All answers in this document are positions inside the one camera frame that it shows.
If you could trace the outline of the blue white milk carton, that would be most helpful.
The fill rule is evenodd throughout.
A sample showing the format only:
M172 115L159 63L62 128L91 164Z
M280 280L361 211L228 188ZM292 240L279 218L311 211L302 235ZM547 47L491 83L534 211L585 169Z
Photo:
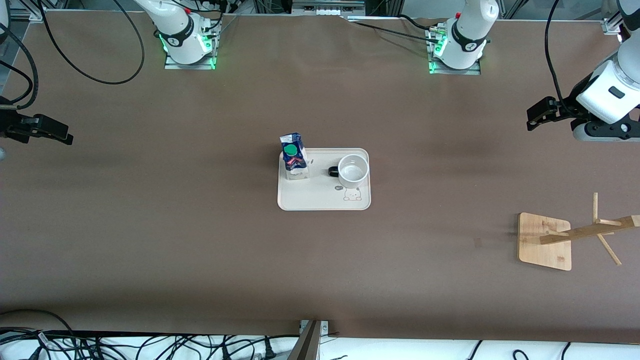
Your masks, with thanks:
M279 141L285 178L289 181L310 179L310 161L302 135L298 132L284 134L279 137Z

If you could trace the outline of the wooden cup rack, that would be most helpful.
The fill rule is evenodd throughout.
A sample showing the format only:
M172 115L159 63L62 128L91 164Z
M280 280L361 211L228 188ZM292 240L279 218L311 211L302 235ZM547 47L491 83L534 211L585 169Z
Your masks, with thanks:
M640 214L605 219L599 216L599 194L592 194L592 221L582 227L572 227L569 221L521 212L518 215L517 255L524 264L571 271L572 244L575 241L597 238L613 262L620 266L605 236L640 229Z

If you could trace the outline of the beige plastic tray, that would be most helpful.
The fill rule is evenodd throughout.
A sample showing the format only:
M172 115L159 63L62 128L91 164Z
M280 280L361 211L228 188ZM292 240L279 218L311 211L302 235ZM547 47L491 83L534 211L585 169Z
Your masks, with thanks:
M371 180L359 187L343 186L337 177L329 176L329 168L337 166L348 155L359 155L366 161L370 155L363 148L306 148L310 177L288 180L284 161L278 161L278 205L285 211L362 211L371 205Z

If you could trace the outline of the grey aluminium pole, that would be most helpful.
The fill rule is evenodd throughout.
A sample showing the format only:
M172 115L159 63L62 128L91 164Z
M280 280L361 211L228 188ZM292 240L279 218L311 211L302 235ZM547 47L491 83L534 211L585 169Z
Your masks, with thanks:
M323 324L320 320L308 320L286 360L319 360Z

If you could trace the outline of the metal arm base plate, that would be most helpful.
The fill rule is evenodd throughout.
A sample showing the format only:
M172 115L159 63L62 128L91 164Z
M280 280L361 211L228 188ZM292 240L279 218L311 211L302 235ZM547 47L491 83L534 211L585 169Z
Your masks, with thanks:
M216 68L219 30L209 29L201 33L194 30L178 46L178 40L160 35L166 53L165 69L213 70Z
M458 41L450 38L447 29L433 26L425 30L425 36L430 74L478 76L482 73L482 51L464 51Z

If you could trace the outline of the aluminium frame profile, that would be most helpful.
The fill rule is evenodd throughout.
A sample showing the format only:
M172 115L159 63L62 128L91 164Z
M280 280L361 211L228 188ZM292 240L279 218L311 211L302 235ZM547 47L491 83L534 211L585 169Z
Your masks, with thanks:
M0 21L29 21L42 22L42 14L35 0L18 1L18 5L12 6L10 3L5 7L4 0L0 1Z
M297 16L366 16L365 0L291 0Z

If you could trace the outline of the small metal mounting bracket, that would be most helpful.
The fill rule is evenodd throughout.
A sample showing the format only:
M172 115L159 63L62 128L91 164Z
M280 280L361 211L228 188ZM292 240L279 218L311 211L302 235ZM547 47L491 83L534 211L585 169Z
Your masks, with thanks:
M299 322L299 334L302 335L302 333L306 330L306 327L310 324L310 320L302 320ZM321 337L329 337L330 332L329 332L329 322L328 321L318 321L318 323L320 323L320 336Z

